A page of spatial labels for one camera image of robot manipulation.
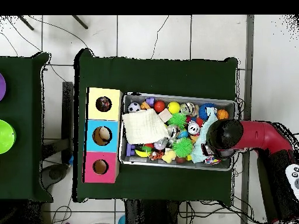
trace white cloth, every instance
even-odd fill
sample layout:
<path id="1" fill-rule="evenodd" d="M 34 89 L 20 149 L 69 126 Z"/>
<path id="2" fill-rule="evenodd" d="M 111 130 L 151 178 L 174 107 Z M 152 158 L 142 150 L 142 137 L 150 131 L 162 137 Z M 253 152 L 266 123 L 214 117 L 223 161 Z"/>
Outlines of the white cloth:
<path id="1" fill-rule="evenodd" d="M 207 121 L 204 122 L 203 126 L 200 128 L 199 138 L 194 144 L 194 148 L 191 152 L 192 162 L 203 162 L 208 156 L 203 154 L 203 150 L 201 149 L 201 144 L 206 143 L 208 128 L 212 123 L 216 122 L 218 119 L 215 115 L 213 107 L 207 107 L 207 115 L 209 116 Z"/>
<path id="2" fill-rule="evenodd" d="M 124 114 L 123 121 L 129 144 L 152 144 L 170 138 L 165 124 L 152 108 Z"/>

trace yellow ball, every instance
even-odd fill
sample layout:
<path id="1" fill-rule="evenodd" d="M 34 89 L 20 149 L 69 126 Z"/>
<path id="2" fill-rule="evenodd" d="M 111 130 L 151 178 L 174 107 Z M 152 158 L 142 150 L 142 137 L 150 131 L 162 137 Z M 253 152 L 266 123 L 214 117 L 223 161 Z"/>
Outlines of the yellow ball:
<path id="1" fill-rule="evenodd" d="M 219 120 L 223 120 L 225 118 L 228 118 L 228 112 L 225 111 L 224 109 L 220 109 L 217 111 L 217 118 Z"/>
<path id="2" fill-rule="evenodd" d="M 178 102 L 172 101 L 168 104 L 167 109 L 171 114 L 178 113 L 180 112 L 180 104 Z"/>

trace table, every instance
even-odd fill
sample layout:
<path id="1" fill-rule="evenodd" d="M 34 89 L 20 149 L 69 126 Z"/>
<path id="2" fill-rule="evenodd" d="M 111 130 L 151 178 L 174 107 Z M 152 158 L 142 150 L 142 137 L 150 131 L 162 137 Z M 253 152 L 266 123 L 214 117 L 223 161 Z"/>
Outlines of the table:
<path id="1" fill-rule="evenodd" d="M 0 199 L 52 201 L 40 184 L 41 69 L 49 54 L 31 58 L 0 57 L 0 73 L 6 80 L 6 95 L 0 101 L 0 119 L 16 131 L 16 142 L 0 155 Z"/>
<path id="2" fill-rule="evenodd" d="M 74 200 L 221 200 L 231 205 L 231 170 L 121 164 L 115 184 L 99 184 L 82 182 L 82 162 L 87 87 L 234 100 L 235 58 L 225 61 L 96 58 L 89 49 L 82 49 L 75 58 L 74 68 Z"/>

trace green bowl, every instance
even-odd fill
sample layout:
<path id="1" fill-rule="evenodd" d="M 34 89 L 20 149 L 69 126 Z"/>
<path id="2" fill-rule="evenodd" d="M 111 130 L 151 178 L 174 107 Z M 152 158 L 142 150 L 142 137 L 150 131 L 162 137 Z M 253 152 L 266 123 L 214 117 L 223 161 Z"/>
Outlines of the green bowl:
<path id="1" fill-rule="evenodd" d="M 16 132 L 10 124 L 0 120 L 0 154 L 10 150 L 16 141 Z"/>

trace shape sorter box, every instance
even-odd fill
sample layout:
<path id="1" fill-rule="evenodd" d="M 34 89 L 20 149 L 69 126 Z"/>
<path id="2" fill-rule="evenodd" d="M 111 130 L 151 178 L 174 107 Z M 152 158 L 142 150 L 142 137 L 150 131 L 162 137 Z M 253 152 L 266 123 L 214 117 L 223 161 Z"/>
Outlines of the shape sorter box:
<path id="1" fill-rule="evenodd" d="M 116 89 L 89 87 L 86 90 L 88 108 L 85 113 L 87 139 L 83 165 L 84 183 L 115 183 L 119 173 L 118 148 L 122 95 L 122 92 Z M 96 143 L 96 138 L 102 138 L 100 131 L 96 130 L 102 130 L 102 127 L 109 131 L 109 139 L 107 142 Z"/>
<path id="2" fill-rule="evenodd" d="M 97 87 L 87 88 L 86 100 L 88 99 L 88 119 L 89 120 L 112 120 L 119 121 L 122 92 L 117 89 L 102 89 Z M 109 111 L 99 111 L 96 102 L 101 97 L 107 97 L 111 101 Z"/>

